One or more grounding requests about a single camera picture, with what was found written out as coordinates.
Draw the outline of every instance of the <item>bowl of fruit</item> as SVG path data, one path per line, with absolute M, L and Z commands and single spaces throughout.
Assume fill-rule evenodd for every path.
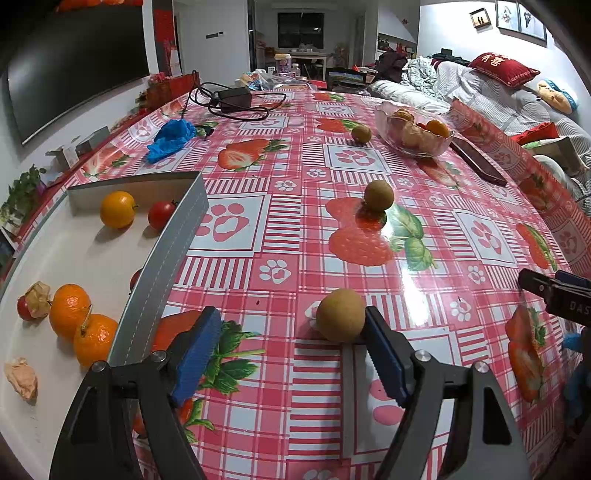
M 442 121 L 415 123 L 411 112 L 390 102 L 376 108 L 375 125 L 389 145 L 412 157 L 438 157 L 453 140 L 453 132 Z

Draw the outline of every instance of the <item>plush toy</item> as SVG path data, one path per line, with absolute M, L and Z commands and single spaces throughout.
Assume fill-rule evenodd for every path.
M 552 80 L 538 82 L 538 95 L 559 112 L 570 115 L 577 109 L 577 96 L 571 88 L 560 89 Z

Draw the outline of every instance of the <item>television screen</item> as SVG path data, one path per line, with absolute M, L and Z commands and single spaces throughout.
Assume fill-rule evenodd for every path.
M 55 12 L 8 65 L 8 91 L 23 143 L 83 102 L 148 75 L 142 7 L 99 5 Z
M 301 43 L 324 48 L 324 14 L 278 13 L 279 48 L 297 48 Z

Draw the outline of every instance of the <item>potted plant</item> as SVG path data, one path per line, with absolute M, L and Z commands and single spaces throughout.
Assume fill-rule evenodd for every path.
M 10 233 L 18 233 L 23 220 L 35 208 L 39 197 L 46 190 L 41 181 L 41 173 L 45 172 L 44 168 L 32 165 L 8 186 L 8 198 L 0 207 L 0 221 Z

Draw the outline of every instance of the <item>screw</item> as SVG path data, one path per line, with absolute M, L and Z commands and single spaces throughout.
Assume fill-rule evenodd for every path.
M 474 368 L 476 368 L 476 371 L 480 372 L 481 374 L 485 374 L 489 371 L 488 365 L 484 362 L 475 362 Z
M 150 355 L 150 360 L 156 362 L 157 364 L 164 362 L 164 360 L 166 360 L 166 352 L 164 350 L 156 350 Z
M 92 364 L 92 367 L 90 367 L 92 369 L 93 372 L 99 373 L 102 372 L 105 368 L 107 368 L 107 362 L 103 362 L 102 360 L 99 360 L 98 362 L 95 362 Z
M 414 352 L 414 356 L 419 362 L 428 362 L 431 359 L 431 354 L 426 350 L 417 350 Z

